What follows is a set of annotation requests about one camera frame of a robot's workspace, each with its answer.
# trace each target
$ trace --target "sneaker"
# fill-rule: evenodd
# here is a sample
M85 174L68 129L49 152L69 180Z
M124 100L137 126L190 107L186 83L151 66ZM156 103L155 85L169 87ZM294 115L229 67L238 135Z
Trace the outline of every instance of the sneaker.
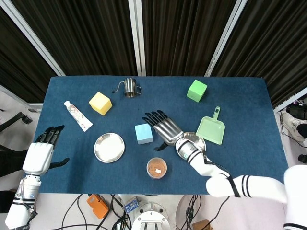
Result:
M305 138L297 131L297 126L307 124L306 120L300 120L291 116L286 111L282 112L282 124L289 131L290 135L298 142L303 142Z

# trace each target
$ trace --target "toothpaste tube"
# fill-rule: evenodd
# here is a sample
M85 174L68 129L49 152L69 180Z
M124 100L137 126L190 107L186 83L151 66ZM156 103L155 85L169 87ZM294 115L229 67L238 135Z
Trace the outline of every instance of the toothpaste tube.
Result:
M93 123L90 122L73 104L71 104L70 101L64 102L64 105L84 132L93 125Z

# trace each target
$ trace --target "table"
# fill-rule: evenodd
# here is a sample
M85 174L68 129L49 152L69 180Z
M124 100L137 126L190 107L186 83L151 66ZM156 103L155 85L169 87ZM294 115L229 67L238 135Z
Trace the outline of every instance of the table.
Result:
M220 106L219 120L225 124L222 145L209 141L208 157L239 175L269 176L283 181L287 168L280 135L263 79L247 77L135 77L143 94L125 98L119 81L125 76L67 76L50 80L35 136L49 126L65 125L52 161L69 157L63 167L42 176L42 193L100 194L206 194L208 179L176 153L174 147L154 150L163 141L153 130L153 142L138 145L134 126L143 124L145 112L163 110L184 131L196 131L204 116ZM195 79L208 85L199 103L186 97ZM101 116L89 100L101 92L113 107ZM94 125L83 132L63 103L70 100ZM114 132L125 142L123 156L114 163L102 163L94 155L100 135ZM153 157L167 163L160 180L151 179L146 164Z

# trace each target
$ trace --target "pitcher handle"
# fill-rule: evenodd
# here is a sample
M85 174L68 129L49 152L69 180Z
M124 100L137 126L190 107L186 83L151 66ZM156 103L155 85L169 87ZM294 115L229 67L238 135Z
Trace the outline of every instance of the pitcher handle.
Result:
M124 81L121 81L119 84L118 84L118 87L117 87L117 90L116 91L112 91L112 92L117 92L119 90L119 87L120 87L120 84L121 83L125 83Z
M140 86L136 86L136 88L139 88L140 89L140 92L136 92L138 95L141 95L142 94L142 88Z

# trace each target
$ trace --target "metal bowl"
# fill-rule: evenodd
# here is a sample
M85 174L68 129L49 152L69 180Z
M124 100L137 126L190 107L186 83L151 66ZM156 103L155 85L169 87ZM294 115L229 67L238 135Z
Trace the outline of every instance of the metal bowl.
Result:
M116 133L106 133L100 136L94 145L95 156L103 163L117 161L123 155L124 150L125 143Z
M201 137L198 137L196 135L196 133L194 133L194 132L185 132L184 133L184 138L192 141L203 152L206 151L207 147L206 147L205 140L203 138L201 138Z

